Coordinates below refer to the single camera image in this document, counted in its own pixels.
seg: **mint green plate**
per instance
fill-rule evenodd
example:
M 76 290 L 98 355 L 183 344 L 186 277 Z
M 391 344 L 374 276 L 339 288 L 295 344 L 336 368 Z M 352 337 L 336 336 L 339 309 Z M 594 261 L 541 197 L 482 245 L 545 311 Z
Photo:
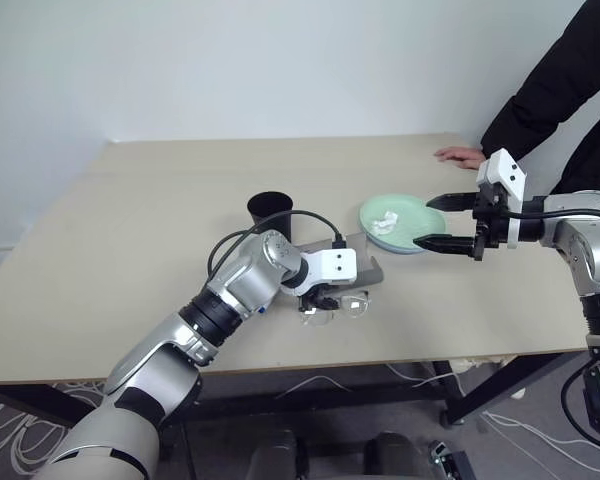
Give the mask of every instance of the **mint green plate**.
M 398 222 L 391 233 L 374 235 L 374 220 L 383 220 L 387 211 L 398 215 Z M 360 207 L 360 225 L 369 239 L 380 248 L 393 253 L 410 254 L 424 250 L 413 243 L 414 238 L 430 233 L 444 233 L 446 223 L 440 212 L 429 208 L 418 197 L 387 194 L 372 197 Z

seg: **beige tabletop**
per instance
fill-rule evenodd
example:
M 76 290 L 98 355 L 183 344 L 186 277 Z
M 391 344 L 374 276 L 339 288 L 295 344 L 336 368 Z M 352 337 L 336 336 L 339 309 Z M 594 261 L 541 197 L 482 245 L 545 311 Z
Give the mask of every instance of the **beige tabletop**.
M 343 233 L 360 230 L 377 194 L 424 199 L 474 191 L 475 172 L 435 160 L 450 134 L 112 144 L 0 267 L 0 382 L 106 377 L 205 280 L 225 234 L 251 224 L 247 200 L 288 193 Z M 470 212 L 447 216 L 471 234 Z M 293 218 L 293 240 L 330 236 Z M 236 371 L 565 351 L 585 347 L 571 276 L 535 244 L 468 257 L 394 255 L 369 245 L 385 273 L 370 310 L 303 325 L 279 296 L 243 325 L 208 370 Z

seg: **black sleeve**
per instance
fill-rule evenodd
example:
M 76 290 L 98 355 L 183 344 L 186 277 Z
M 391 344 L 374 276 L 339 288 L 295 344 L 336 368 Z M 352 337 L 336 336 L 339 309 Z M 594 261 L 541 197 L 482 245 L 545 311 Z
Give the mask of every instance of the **black sleeve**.
M 482 137 L 519 160 L 600 90 L 600 0 L 587 0 Z

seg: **black jacket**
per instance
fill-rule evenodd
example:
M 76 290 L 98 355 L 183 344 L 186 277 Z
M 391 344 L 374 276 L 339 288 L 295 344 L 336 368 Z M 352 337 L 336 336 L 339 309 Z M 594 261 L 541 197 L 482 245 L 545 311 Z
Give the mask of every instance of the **black jacket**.
M 505 147 L 519 160 L 600 90 L 600 0 L 587 0 L 482 138 L 487 157 Z M 584 137 L 553 193 L 600 190 L 600 120 Z

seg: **black cup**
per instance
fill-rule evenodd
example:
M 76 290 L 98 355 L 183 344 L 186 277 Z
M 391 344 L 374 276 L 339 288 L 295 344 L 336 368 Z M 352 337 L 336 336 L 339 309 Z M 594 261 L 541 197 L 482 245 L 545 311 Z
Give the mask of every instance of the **black cup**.
M 262 192 L 251 197 L 247 203 L 247 210 L 249 210 L 254 223 L 258 223 L 274 213 L 284 212 L 292 208 L 293 200 L 291 200 L 291 197 L 280 192 Z M 283 215 L 269 220 L 258 227 L 256 232 L 262 233 L 271 229 L 279 231 L 287 240 L 291 241 L 291 215 Z

